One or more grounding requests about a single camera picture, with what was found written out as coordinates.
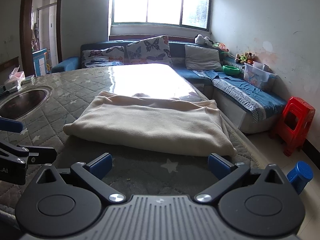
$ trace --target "sofa base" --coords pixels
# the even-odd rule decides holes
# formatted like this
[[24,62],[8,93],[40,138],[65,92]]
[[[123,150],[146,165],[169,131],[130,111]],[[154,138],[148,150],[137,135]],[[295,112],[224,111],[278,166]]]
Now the sofa base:
[[213,91],[212,99],[216,100],[218,108],[235,124],[243,133],[258,133],[268,131],[279,118],[279,114],[253,123],[252,114],[243,110],[229,98],[225,97],[218,89]]

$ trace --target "throw pillow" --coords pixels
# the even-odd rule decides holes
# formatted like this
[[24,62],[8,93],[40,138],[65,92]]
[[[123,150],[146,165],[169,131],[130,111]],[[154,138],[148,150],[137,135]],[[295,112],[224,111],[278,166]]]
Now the throw pillow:
[[107,49],[82,51],[82,68],[105,67],[124,64],[124,47],[114,46]]
[[187,69],[222,71],[218,50],[192,45],[185,45],[184,47]]
[[168,35],[127,45],[129,64],[161,63],[172,66]]

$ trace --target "beige fleece blanket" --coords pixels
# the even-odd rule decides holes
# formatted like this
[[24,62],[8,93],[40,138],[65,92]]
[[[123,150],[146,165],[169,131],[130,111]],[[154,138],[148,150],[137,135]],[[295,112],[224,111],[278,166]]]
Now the beige fleece blanket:
[[214,100],[191,103],[102,91],[63,131],[88,141],[164,153],[236,154]]

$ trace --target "gray pillow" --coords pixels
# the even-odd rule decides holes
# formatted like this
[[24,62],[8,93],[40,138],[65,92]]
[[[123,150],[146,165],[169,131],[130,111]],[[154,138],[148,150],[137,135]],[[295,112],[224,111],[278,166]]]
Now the gray pillow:
[[187,69],[222,71],[218,50],[192,45],[185,45],[185,50]]

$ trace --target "red plastic stool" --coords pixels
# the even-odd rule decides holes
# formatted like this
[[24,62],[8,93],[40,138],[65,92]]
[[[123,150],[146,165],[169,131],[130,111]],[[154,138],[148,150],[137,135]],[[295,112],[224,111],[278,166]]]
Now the red plastic stool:
[[270,133],[271,138],[278,134],[287,143],[283,151],[286,156],[290,156],[296,148],[302,148],[315,112],[316,110],[303,99],[289,99],[280,120]]

